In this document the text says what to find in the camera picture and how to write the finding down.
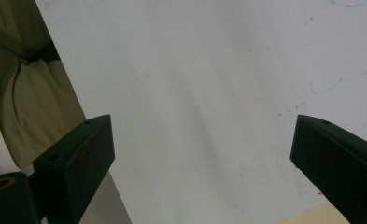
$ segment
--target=olive green cloth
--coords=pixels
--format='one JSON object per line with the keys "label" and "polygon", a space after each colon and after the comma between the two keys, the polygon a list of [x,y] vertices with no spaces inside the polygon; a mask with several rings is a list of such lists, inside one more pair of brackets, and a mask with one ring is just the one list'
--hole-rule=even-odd
{"label": "olive green cloth", "polygon": [[0,128],[19,167],[83,120],[61,61],[28,63],[0,46]]}
{"label": "olive green cloth", "polygon": [[0,0],[0,44],[6,49],[29,58],[50,41],[35,0]]}

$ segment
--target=white tabletop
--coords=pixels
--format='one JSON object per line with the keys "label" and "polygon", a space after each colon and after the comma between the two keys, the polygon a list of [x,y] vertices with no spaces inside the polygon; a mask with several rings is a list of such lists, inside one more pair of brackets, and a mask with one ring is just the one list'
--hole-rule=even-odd
{"label": "white tabletop", "polygon": [[367,140],[367,0],[36,0],[134,224],[273,223],[326,200],[298,114]]}

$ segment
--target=light wood surface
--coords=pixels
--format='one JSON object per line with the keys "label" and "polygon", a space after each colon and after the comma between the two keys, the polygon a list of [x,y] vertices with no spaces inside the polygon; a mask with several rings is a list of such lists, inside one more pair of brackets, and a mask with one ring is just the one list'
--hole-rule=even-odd
{"label": "light wood surface", "polygon": [[331,204],[325,203],[276,224],[348,224],[346,218]]}

